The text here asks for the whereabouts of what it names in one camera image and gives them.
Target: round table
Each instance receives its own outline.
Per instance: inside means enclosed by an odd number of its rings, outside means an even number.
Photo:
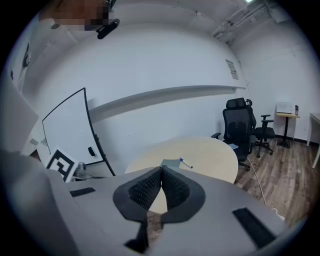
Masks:
[[[183,162],[179,168],[234,183],[238,173],[238,160],[235,152],[221,140],[210,137],[189,137],[169,139],[158,143],[140,155],[126,169],[125,173],[145,168],[158,167],[163,160],[183,158],[193,166]],[[163,214],[167,212],[166,196],[161,189],[150,211]]]

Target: whiteboard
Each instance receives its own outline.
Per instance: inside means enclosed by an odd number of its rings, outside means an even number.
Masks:
[[[50,154],[59,147],[86,165],[104,161],[90,121],[86,88],[82,88],[56,106],[42,120],[42,125]],[[95,156],[91,156],[89,147]]]

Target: gray plastic surface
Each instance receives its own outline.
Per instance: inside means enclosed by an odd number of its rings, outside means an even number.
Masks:
[[[136,237],[140,224],[126,220],[113,203],[115,189],[149,170],[64,183],[54,170],[35,160],[1,152],[1,178],[21,223],[54,255],[137,255],[124,244]],[[146,255],[247,255],[257,248],[232,214],[248,208],[274,235],[286,224],[269,208],[228,182],[171,167],[202,186],[206,199],[188,221],[170,223]],[[72,197],[69,191],[96,191]]]
[[[286,224],[272,210],[237,186],[192,171],[171,169],[199,183],[205,190],[206,199],[200,211],[189,221],[165,224],[149,250],[150,255],[253,253],[257,247],[232,214],[233,210],[243,207],[247,207],[276,236],[286,230]]]

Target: ceiling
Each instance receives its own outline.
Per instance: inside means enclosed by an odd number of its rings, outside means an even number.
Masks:
[[[231,45],[232,42],[270,18],[265,0],[116,0],[113,15],[120,26],[162,23],[192,28]],[[36,83],[39,74],[66,51],[95,31],[76,31],[61,25],[51,29],[52,20],[37,24],[30,39],[31,60],[25,84]]]

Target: wooden floor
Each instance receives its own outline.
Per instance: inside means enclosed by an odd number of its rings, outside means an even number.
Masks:
[[[320,184],[320,161],[312,169],[317,146],[289,141],[291,148],[277,146],[275,138],[270,141],[273,155],[267,149],[261,149],[257,158],[258,147],[248,157],[261,183],[268,207],[276,208],[291,226],[307,215],[315,203]],[[261,190],[254,171],[246,172],[239,166],[235,184],[263,202]]]

